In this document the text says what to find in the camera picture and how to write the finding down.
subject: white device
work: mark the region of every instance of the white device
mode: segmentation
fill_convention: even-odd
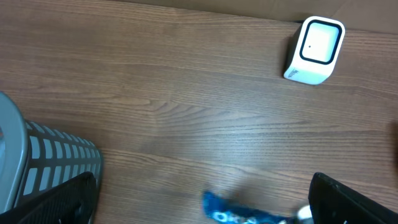
[[[284,77],[321,84],[335,68],[344,35],[344,25],[339,21],[319,16],[306,19],[291,41]]]

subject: wood grain surface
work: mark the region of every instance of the wood grain surface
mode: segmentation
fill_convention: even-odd
[[[212,223],[214,190],[289,215],[324,172],[398,212],[398,36],[348,30],[318,86],[299,24],[99,0],[0,1],[0,90],[103,151],[96,223]]]

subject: cardboard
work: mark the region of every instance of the cardboard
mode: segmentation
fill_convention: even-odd
[[[302,21],[330,17],[346,28],[398,34],[398,0],[126,0],[239,16]]]

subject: blue cloth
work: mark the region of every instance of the blue cloth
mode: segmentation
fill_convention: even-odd
[[[203,209],[208,218],[222,224],[289,224],[293,218],[271,215],[220,198],[206,191],[203,193]]]

